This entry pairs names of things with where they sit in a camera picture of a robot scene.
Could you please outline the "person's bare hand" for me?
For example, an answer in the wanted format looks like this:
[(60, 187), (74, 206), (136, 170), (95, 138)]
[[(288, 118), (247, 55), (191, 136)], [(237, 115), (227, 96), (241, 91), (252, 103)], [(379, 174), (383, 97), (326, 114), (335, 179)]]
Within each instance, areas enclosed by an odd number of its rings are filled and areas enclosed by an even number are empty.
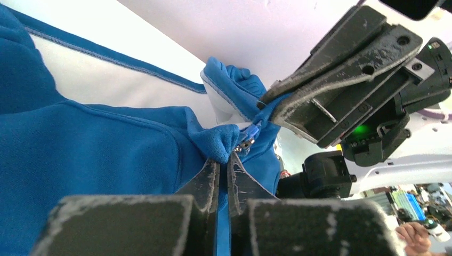
[(395, 229), (397, 236), (406, 243), (407, 256), (432, 255), (427, 229), (417, 222), (407, 222)]

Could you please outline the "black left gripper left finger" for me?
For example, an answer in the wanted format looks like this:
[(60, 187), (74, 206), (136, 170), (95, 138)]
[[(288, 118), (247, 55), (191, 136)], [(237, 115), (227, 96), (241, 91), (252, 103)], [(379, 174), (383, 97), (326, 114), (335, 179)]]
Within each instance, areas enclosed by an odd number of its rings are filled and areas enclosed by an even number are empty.
[(219, 164), (173, 195), (68, 196), (50, 212), (32, 255), (215, 255)]

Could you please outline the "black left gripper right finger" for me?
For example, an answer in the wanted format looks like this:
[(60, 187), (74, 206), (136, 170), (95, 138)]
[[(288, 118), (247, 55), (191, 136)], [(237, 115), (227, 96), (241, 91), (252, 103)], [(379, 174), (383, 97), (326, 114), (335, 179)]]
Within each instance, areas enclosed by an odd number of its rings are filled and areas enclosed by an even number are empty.
[(228, 165), (231, 255), (404, 255), (405, 244), (368, 200), (278, 199), (244, 168)]

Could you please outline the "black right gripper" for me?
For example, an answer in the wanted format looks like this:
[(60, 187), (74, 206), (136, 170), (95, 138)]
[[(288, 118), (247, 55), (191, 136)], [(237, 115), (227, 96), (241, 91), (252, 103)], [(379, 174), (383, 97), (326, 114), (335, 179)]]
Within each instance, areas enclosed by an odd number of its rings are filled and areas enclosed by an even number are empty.
[(259, 100), (271, 121), (320, 148), (341, 144), (361, 167), (387, 160), (412, 131), (412, 113), (451, 95), (451, 52), (367, 5), (353, 6), (291, 75)]

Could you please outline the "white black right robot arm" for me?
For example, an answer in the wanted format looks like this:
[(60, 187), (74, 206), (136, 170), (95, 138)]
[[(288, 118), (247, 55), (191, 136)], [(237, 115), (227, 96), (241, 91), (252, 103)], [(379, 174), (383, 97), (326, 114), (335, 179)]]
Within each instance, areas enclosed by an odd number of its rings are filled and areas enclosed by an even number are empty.
[(278, 183), (278, 198), (340, 198), (358, 177), (347, 167), (387, 160), (408, 138), (410, 114), (445, 100), (451, 91), (446, 44), (391, 25), (370, 6), (355, 5), (291, 75), (259, 100), (275, 103), (270, 121), (320, 148), (303, 171)]

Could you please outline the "blue zip-up jacket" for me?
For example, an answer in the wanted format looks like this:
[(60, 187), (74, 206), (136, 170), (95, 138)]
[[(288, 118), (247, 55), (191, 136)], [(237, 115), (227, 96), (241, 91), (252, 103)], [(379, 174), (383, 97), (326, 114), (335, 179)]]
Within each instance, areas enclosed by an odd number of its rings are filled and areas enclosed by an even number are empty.
[(216, 253), (230, 255), (225, 165), (245, 130), (203, 128), (185, 106), (64, 97), (30, 36), (32, 22), (1, 6), (1, 255), (29, 255), (66, 196), (171, 194), (208, 157), (221, 165)]

